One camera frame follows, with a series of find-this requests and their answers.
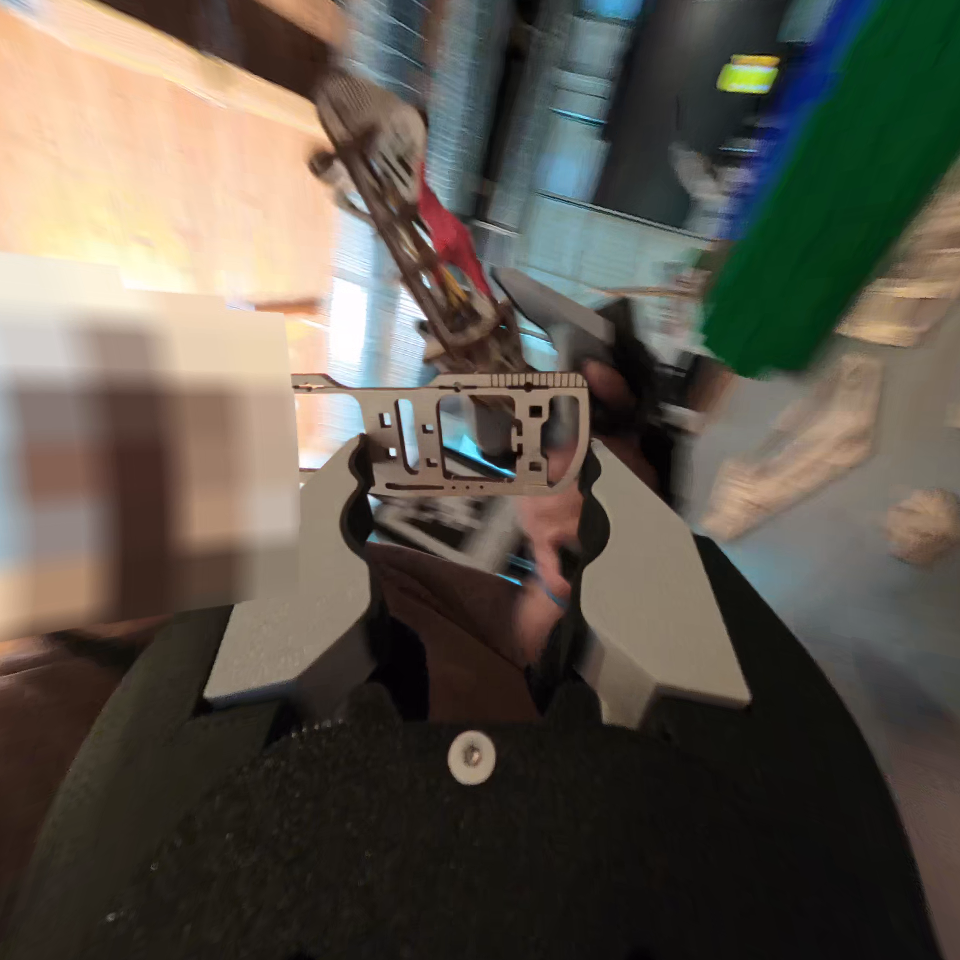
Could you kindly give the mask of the wooden ship model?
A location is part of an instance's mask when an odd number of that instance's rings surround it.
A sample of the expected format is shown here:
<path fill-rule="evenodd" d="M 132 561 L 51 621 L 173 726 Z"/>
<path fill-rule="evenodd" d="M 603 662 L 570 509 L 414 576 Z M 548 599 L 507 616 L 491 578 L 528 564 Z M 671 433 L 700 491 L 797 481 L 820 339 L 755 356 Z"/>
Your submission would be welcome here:
<path fill-rule="evenodd" d="M 426 362 L 466 375 L 527 371 L 514 309 L 496 297 L 471 232 L 427 182 L 426 111 L 344 68 L 321 77 L 314 104 L 329 147 L 314 150 L 307 168 L 383 242 L 422 314 Z"/>

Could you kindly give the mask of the green plastic bin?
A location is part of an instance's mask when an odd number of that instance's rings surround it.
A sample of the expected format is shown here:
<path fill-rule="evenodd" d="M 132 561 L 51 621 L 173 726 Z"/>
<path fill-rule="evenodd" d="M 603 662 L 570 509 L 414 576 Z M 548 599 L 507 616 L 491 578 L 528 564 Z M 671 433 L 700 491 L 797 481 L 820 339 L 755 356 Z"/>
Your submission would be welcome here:
<path fill-rule="evenodd" d="M 958 159 L 958 2 L 877 2 L 785 172 L 709 285 L 704 347 L 745 378 L 809 366 Z"/>

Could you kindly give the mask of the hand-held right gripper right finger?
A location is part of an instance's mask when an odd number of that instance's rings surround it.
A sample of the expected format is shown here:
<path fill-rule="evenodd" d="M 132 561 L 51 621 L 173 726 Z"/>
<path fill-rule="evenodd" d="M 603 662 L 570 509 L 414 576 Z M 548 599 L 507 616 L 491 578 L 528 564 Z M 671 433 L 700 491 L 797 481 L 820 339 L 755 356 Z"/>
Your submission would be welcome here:
<path fill-rule="evenodd" d="M 752 702 L 690 528 L 599 440 L 590 500 L 606 540 L 583 569 L 586 642 L 576 670 L 607 726 L 636 730 L 662 697 Z"/>

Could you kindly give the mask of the small wooden rectangular piece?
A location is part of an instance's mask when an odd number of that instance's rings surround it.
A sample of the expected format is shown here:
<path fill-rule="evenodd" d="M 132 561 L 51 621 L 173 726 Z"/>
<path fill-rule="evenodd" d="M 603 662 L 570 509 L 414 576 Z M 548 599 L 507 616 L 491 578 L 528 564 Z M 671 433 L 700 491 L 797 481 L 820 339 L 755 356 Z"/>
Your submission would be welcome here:
<path fill-rule="evenodd" d="M 959 498 L 943 488 L 915 489 L 884 519 L 889 554 L 917 568 L 947 557 L 959 543 Z"/>

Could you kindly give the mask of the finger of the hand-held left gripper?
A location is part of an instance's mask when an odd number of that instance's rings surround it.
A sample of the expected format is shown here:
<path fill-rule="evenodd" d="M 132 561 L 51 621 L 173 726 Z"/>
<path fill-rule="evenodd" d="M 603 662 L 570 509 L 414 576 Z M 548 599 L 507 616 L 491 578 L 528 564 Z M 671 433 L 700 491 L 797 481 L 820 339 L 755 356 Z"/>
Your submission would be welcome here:
<path fill-rule="evenodd" d="M 474 439 L 484 457 L 514 454 L 515 403 L 507 396 L 479 396 L 471 400 Z"/>
<path fill-rule="evenodd" d="M 614 360 L 616 330 L 609 320 L 521 270 L 494 267 L 491 278 L 522 319 L 546 335 L 559 364 Z"/>

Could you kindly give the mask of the blue plastic bin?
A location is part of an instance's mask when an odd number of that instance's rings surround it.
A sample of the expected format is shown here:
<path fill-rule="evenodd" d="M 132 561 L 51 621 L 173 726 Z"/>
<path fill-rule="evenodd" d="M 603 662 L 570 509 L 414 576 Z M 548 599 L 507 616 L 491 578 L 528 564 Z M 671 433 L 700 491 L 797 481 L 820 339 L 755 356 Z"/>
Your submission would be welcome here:
<path fill-rule="evenodd" d="M 731 203 L 729 237 L 744 235 L 760 214 L 795 153 L 804 127 L 839 81 L 846 58 L 875 13 L 875 1 L 827 2 L 820 24 L 787 67 L 774 110 L 746 165 L 746 178 Z"/>

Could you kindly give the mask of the black monitor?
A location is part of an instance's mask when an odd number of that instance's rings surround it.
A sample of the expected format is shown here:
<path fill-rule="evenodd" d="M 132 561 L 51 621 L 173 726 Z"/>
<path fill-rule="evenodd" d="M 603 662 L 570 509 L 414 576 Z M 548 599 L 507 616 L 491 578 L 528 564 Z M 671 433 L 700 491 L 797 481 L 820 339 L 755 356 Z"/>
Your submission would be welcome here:
<path fill-rule="evenodd" d="M 669 228 L 687 221 L 690 195 L 674 144 L 713 151 L 738 121 L 716 88 L 731 55 L 764 44 L 762 2 L 643 2 L 621 58 L 602 139 L 595 206 Z"/>

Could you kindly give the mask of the large wooden cutout sheet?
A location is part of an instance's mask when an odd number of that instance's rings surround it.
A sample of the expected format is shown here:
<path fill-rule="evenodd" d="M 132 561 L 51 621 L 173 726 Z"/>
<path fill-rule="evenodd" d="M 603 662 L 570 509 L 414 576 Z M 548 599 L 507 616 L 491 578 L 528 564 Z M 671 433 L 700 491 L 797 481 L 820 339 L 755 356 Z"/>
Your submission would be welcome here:
<path fill-rule="evenodd" d="M 915 250 L 858 295 L 836 332 L 883 347 L 917 347 L 958 304 L 958 240 Z"/>

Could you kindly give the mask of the rounded wooden frame piece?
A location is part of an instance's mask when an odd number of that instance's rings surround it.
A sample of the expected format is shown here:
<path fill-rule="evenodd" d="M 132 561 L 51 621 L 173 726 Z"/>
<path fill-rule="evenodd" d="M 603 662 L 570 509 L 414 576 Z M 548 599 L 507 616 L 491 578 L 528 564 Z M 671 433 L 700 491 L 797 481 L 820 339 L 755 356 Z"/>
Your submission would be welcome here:
<path fill-rule="evenodd" d="M 325 374 L 293 374 L 291 386 L 296 394 L 348 396 L 358 404 L 369 462 L 366 491 L 379 499 L 559 494 L 579 480 L 590 446 L 589 386 L 572 371 L 442 374 L 417 388 L 352 388 Z M 515 457 L 511 476 L 472 477 L 446 465 L 440 415 L 448 399 L 506 409 Z M 577 444 L 565 473 L 552 482 L 542 432 L 555 401 L 576 404 Z"/>

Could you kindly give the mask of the triangular wooden cutout sheet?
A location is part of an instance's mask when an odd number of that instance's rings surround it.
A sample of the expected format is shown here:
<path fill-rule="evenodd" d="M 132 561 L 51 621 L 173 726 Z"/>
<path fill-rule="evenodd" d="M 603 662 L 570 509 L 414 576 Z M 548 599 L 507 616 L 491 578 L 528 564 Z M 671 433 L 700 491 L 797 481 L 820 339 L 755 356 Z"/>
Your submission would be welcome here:
<path fill-rule="evenodd" d="M 881 359 L 863 353 L 840 357 L 780 415 L 758 447 L 722 463 L 702 530 L 718 542 L 738 540 L 867 461 L 883 379 Z"/>

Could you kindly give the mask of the yellow-green lit sign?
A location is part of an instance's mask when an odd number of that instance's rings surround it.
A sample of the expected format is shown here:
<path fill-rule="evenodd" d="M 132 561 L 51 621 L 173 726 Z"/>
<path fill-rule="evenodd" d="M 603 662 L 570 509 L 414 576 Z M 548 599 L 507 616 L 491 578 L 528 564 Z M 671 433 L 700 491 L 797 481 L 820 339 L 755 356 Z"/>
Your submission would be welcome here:
<path fill-rule="evenodd" d="M 762 96 L 774 87 L 781 59 L 773 54 L 733 54 L 721 68 L 715 89 Z"/>

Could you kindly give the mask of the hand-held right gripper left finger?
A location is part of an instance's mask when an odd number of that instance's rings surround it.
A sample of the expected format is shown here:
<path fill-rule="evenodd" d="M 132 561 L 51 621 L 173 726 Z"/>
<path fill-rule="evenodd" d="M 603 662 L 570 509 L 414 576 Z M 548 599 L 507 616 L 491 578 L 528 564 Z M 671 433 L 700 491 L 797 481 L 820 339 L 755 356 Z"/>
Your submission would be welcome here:
<path fill-rule="evenodd" d="M 302 481 L 294 581 L 234 606 L 203 690 L 211 706 L 288 697 L 308 712 L 334 712 L 373 672 L 369 477 L 366 437 L 357 435 Z"/>

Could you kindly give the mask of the person's left hand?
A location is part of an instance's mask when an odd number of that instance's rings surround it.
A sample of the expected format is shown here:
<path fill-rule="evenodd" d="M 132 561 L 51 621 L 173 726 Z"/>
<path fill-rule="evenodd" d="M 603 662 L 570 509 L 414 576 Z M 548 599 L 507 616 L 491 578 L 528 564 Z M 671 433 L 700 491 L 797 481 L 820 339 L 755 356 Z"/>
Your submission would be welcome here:
<path fill-rule="evenodd" d="M 515 602 L 512 624 L 524 661 L 533 665 L 570 603 L 561 551 L 579 552 L 583 496 L 576 486 L 559 493 L 517 499 L 519 526 L 532 549 L 534 574 Z"/>

